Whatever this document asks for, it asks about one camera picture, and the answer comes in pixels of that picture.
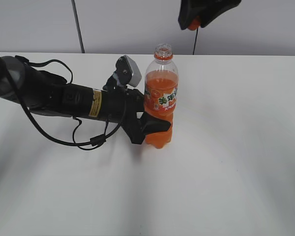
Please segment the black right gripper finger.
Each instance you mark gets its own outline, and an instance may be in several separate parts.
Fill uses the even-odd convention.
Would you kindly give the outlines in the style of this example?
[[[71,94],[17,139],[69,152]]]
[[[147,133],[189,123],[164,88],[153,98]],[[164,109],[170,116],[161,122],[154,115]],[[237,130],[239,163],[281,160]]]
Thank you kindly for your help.
[[[204,0],[199,13],[201,28],[207,27],[223,13],[238,7],[241,0]]]
[[[178,23],[181,30],[188,29],[193,19],[202,10],[203,0],[182,0],[178,15]]]

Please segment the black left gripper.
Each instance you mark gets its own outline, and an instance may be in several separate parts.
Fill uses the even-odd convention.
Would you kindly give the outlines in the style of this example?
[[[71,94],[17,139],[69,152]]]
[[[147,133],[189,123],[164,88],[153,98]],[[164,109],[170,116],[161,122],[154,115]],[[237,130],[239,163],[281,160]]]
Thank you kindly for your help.
[[[101,116],[108,122],[116,123],[117,126],[106,138],[115,134],[122,128],[132,144],[142,144],[144,135],[166,132],[171,127],[171,122],[153,117],[144,111],[144,94],[138,89],[129,89],[127,86],[118,86],[112,76],[103,86]]]

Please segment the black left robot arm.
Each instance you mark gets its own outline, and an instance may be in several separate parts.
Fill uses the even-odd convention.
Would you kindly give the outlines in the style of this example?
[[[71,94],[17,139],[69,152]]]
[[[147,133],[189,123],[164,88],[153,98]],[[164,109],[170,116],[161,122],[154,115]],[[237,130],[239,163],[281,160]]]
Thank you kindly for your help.
[[[92,119],[122,128],[133,144],[141,144],[149,134],[168,131],[171,123],[145,112],[144,96],[137,90],[142,76],[129,56],[121,56],[115,71],[102,89],[74,84],[72,80],[44,70],[47,62],[34,63],[22,56],[0,56],[0,98],[18,103],[47,139],[60,145],[92,150],[103,145],[112,132],[87,142],[66,142],[47,134],[34,115]]]

